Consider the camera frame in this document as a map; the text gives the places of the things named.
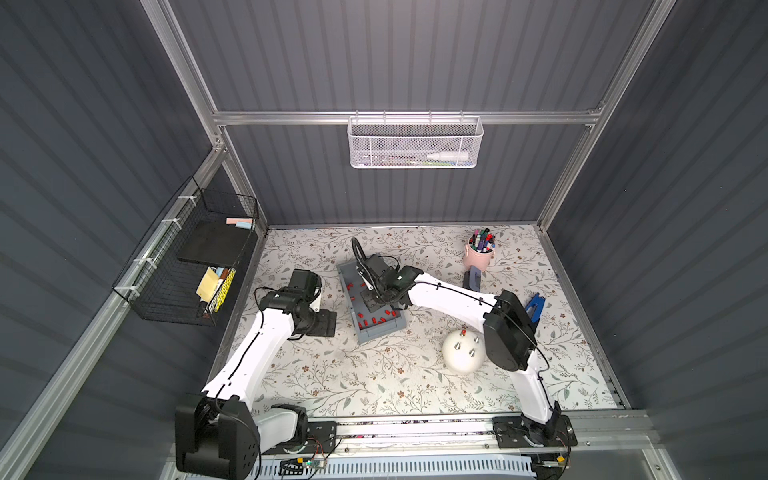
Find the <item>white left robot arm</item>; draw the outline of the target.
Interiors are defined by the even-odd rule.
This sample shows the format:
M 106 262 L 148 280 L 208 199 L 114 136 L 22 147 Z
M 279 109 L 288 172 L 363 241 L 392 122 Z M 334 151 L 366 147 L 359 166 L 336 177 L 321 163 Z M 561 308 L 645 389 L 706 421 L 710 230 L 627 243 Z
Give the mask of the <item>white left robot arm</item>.
M 302 336 L 331 337 L 336 314 L 321 309 L 322 280 L 296 269 L 287 286 L 267 290 L 257 318 L 224 367 L 174 413 L 175 466 L 183 473 L 245 479 L 262 468 L 273 448 L 296 450 L 308 442 L 304 407 L 276 404 L 251 411 L 264 376 L 284 343 Z

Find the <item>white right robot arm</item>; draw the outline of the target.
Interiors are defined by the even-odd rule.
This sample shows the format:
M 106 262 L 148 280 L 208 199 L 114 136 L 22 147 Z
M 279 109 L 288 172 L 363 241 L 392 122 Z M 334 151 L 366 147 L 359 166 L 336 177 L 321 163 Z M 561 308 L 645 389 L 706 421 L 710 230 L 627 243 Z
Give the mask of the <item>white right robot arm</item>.
M 454 317 L 483 336 L 487 358 L 507 371 L 520 401 L 520 426 L 535 447 L 577 444 L 570 419 L 550 398 L 543 373 L 550 363 L 535 339 L 537 323 L 511 291 L 482 294 L 443 282 L 410 265 L 390 266 L 380 255 L 368 256 L 351 240 L 356 269 L 365 285 L 366 307 L 406 310 L 411 306 Z

